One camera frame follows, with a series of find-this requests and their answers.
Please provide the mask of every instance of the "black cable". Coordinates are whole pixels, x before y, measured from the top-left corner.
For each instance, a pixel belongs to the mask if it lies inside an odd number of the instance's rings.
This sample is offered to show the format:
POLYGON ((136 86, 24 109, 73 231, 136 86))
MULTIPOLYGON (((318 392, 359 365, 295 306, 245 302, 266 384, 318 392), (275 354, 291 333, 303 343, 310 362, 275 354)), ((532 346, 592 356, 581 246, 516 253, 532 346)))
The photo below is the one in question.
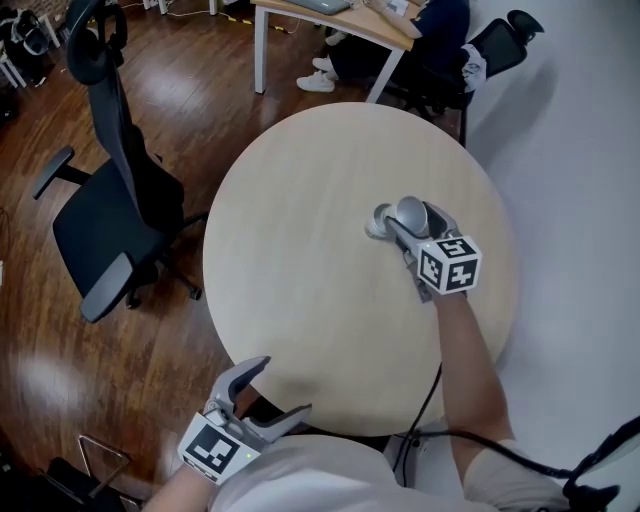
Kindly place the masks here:
POLYGON ((514 462, 517 462, 521 466, 540 473, 541 475, 549 476, 551 478, 558 478, 561 480, 567 480, 574 476, 575 470, 569 469, 556 469, 550 466, 545 466, 544 464, 539 464, 534 462, 522 455, 518 455, 514 451, 511 451, 509 448, 496 443, 495 441, 491 441, 489 439, 485 439, 484 437, 480 437, 476 434, 472 434, 471 432, 467 432, 466 430, 442 430, 439 432, 419 432, 418 437, 443 437, 443 436, 451 436, 451 437, 460 437, 463 439, 468 439, 470 441, 474 441, 479 443, 487 448, 492 449, 495 452, 498 452, 500 455, 511 459, 514 462))
POLYGON ((409 452, 411 451, 411 445, 413 441, 410 441, 407 445, 407 449, 404 451, 404 458, 402 459, 402 487, 407 486, 407 459, 409 458, 409 452))
POLYGON ((427 409, 429 402, 431 402, 431 398, 433 397, 433 394, 436 392, 436 388, 438 387, 438 384, 440 383, 440 377, 442 376, 442 363, 440 363, 440 366, 438 366, 438 373, 436 373, 436 378, 433 380, 433 384, 431 385, 431 389, 429 390, 429 394, 427 395, 427 398, 425 398, 424 402, 422 403, 422 407, 420 407, 420 411, 418 412, 418 415, 416 416, 416 419, 413 420, 413 423, 411 424, 411 427, 409 428, 409 431, 407 432, 407 435, 405 436, 405 438, 402 441, 402 444, 400 445, 400 450, 398 451, 398 456, 396 457, 396 461, 393 464, 393 473, 395 474, 396 469, 398 469, 398 464, 400 464, 400 458, 404 456, 404 462, 403 462, 403 468, 402 468, 402 476, 403 476, 403 481, 404 481, 404 486, 407 486, 407 474, 406 474, 406 464, 407 464, 407 459, 408 459, 408 454, 409 454, 409 449, 411 448, 411 441, 413 441, 413 433, 416 430, 416 427, 418 426, 418 423, 420 422, 420 419, 422 418, 422 415, 424 414, 424 411, 427 409))
POLYGON ((11 219, 7 210, 0 207, 0 239, 6 233, 6 248, 4 252, 0 253, 0 260, 6 260, 9 257, 11 251, 11 219))

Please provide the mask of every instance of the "black office chair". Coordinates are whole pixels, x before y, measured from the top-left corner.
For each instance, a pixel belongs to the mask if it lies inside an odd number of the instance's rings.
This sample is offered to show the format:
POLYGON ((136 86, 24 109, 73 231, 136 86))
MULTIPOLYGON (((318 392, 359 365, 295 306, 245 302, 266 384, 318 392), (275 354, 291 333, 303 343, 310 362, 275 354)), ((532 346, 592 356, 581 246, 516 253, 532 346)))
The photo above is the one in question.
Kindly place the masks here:
MULTIPOLYGON (((544 32, 542 26, 524 11, 510 11, 507 19, 509 23, 496 18, 469 41, 487 61, 487 79, 521 64, 527 58, 527 44, 537 33, 544 32)), ((460 143, 464 146, 467 107, 474 94, 464 92, 466 83, 462 68, 468 58, 467 51, 461 49, 451 69, 444 73, 435 73, 416 64, 416 72, 408 82, 400 84, 400 88, 385 87, 385 92, 405 100, 404 110, 415 108, 429 122, 433 122, 433 116, 427 106, 438 115, 444 114, 447 108, 461 110, 460 143)))
POLYGON ((88 86, 96 136, 111 157, 93 174, 68 165, 74 156, 66 147, 36 180, 38 199, 54 178, 81 185, 53 222, 53 233, 71 277, 83 297, 80 310, 96 322, 127 295, 128 308, 140 304, 139 286, 157 280, 160 261, 198 300, 202 290, 173 266, 168 251, 177 235, 191 224, 206 222, 207 213, 185 219, 182 184, 149 155, 139 128, 131 121, 117 67, 123 63, 127 24, 117 4, 105 0, 74 0, 67 11, 67 65, 73 77, 88 86), (115 18, 106 41, 105 20, 115 18), (97 22, 96 37, 87 30, 97 22))

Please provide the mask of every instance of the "person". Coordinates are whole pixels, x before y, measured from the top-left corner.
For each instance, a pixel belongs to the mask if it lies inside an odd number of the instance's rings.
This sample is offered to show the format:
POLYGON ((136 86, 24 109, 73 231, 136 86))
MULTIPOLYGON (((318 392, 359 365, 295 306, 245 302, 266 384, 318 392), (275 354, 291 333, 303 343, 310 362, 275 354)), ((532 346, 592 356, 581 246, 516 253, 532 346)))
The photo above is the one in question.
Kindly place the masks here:
MULTIPOLYGON (((419 0, 411 0, 420 5, 419 0)), ((469 30, 469 0, 428 0, 409 20, 397 14, 386 0, 367 0, 385 21, 415 39, 396 66, 392 80, 402 83, 416 65, 434 72, 445 71, 466 43, 469 30)), ((329 56, 314 58, 314 74, 298 78, 298 87, 312 92, 333 92, 338 79, 369 78, 380 74, 390 50, 360 37, 346 37, 329 48, 329 56)))
MULTIPOLYGON (((435 297, 442 391, 449 428, 517 450, 505 394, 473 311, 461 293, 435 297)), ((416 383, 425 386, 430 383, 416 383)), ((568 509, 558 484, 478 444, 451 439, 466 500, 397 484, 384 456, 354 441, 286 436, 217 488, 184 466, 144 512, 556 512, 568 509)))

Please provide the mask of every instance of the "black pants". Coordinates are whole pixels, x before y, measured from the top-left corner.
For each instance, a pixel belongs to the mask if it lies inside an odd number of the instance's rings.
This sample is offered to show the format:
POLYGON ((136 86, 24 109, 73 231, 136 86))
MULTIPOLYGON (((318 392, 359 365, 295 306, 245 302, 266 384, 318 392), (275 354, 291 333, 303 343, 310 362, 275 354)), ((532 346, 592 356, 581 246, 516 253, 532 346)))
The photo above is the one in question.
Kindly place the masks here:
MULTIPOLYGON (((356 36, 349 36, 329 49, 333 69, 342 80, 378 76, 390 54, 391 50, 356 36)), ((396 83, 404 81, 413 62, 414 55, 405 52, 391 80, 396 83)))

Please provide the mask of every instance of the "wooden tabletop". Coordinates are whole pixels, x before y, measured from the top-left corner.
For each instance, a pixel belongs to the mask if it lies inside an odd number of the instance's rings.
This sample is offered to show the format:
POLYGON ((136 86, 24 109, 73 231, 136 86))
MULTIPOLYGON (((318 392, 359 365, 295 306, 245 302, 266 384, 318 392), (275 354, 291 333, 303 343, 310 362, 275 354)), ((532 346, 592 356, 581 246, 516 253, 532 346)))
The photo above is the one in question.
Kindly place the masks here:
MULTIPOLYGON (((293 16, 308 16, 318 20, 318 23, 334 24, 348 32, 359 32, 402 50, 411 50, 413 48, 413 39, 405 36, 385 21, 382 16, 364 5, 357 9, 345 9, 338 14, 327 16, 282 0, 251 0, 251 3, 267 9, 286 11, 293 16)), ((409 19, 415 18, 418 10, 417 5, 409 2, 405 17, 409 19)))
MULTIPOLYGON (((493 185, 457 142, 390 107, 305 110, 258 137, 211 208, 204 282, 234 362, 269 355, 255 388, 309 423, 356 435, 403 432, 440 363, 432 304, 399 249, 369 239, 374 208, 415 195, 452 215, 483 252, 470 303, 494 358, 511 326, 510 228, 493 185)), ((441 416, 437 392, 424 421, 441 416)))

